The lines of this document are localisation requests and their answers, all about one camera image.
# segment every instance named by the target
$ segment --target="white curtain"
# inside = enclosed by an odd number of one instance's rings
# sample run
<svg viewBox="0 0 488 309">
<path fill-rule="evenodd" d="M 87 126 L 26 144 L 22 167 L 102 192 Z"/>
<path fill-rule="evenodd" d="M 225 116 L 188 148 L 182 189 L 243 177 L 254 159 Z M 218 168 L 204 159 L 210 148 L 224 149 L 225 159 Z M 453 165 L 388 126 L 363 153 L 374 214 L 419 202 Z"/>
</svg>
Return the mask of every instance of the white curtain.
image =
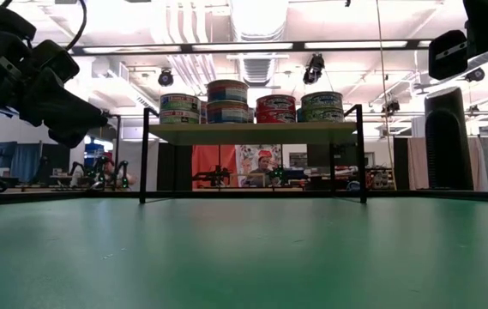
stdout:
<svg viewBox="0 0 488 309">
<path fill-rule="evenodd" d="M 120 142 L 118 161 L 127 161 L 127 173 L 137 177 L 137 182 L 130 186 L 132 191 L 139 191 L 141 186 L 141 153 L 142 142 Z M 158 150 L 159 142 L 148 141 L 148 163 L 147 163 L 147 191 L 156 191 L 158 180 Z M 116 142 L 114 142 L 113 153 L 116 154 Z"/>
<path fill-rule="evenodd" d="M 479 138 L 468 138 L 471 170 L 475 191 L 488 191 L 487 172 L 485 170 L 484 150 Z M 407 162 L 409 189 L 428 189 L 429 173 L 426 163 L 426 142 L 423 137 L 407 139 Z"/>
</svg>

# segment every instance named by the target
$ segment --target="air duct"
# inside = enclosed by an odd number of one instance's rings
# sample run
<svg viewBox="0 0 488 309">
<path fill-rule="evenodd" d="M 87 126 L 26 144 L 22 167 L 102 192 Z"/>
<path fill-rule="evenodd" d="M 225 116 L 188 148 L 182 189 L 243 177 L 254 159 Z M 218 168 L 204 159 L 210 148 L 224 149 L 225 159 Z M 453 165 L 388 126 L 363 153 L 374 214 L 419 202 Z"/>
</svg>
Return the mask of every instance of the air duct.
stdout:
<svg viewBox="0 0 488 309">
<path fill-rule="evenodd" d="M 230 3 L 234 41 L 272 42 L 283 39 L 288 0 L 231 0 Z M 239 60 L 240 73 L 250 86 L 266 86 L 274 74 L 275 65 L 275 59 Z"/>
</svg>

